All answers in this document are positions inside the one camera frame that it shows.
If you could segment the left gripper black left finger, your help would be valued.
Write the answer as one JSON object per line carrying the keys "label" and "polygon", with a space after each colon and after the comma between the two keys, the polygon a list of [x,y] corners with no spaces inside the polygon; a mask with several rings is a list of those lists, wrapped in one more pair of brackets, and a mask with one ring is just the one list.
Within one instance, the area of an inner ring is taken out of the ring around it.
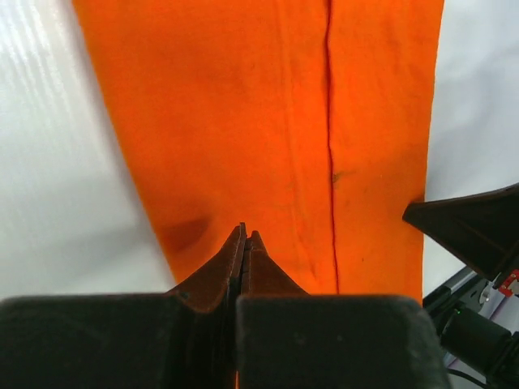
{"label": "left gripper black left finger", "polygon": [[165,295],[196,313],[215,311],[240,289],[246,241],[246,225],[240,223],[213,257]]}

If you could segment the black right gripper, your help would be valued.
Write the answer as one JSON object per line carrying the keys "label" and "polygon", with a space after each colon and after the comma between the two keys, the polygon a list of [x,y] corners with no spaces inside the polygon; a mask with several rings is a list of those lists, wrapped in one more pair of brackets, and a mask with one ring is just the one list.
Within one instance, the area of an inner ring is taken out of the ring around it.
{"label": "black right gripper", "polygon": [[[470,196],[411,203],[402,219],[480,276],[504,282],[518,269],[518,184]],[[444,350],[488,385],[518,384],[518,333],[467,309],[440,331]]]}

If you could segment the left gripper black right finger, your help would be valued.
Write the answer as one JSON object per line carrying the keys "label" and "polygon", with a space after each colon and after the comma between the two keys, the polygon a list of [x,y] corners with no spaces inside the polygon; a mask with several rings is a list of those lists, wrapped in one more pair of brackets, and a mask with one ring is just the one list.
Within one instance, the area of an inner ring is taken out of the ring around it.
{"label": "left gripper black right finger", "polygon": [[258,231],[246,240],[242,261],[242,295],[307,296],[268,255]]}

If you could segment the orange t-shirt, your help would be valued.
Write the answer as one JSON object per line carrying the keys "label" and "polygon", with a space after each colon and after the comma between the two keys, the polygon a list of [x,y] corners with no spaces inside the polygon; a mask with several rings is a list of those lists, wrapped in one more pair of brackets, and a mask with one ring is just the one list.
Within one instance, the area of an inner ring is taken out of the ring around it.
{"label": "orange t-shirt", "polygon": [[177,281],[258,231],[307,296],[152,299],[169,387],[447,388],[420,233],[441,1],[76,1]]}

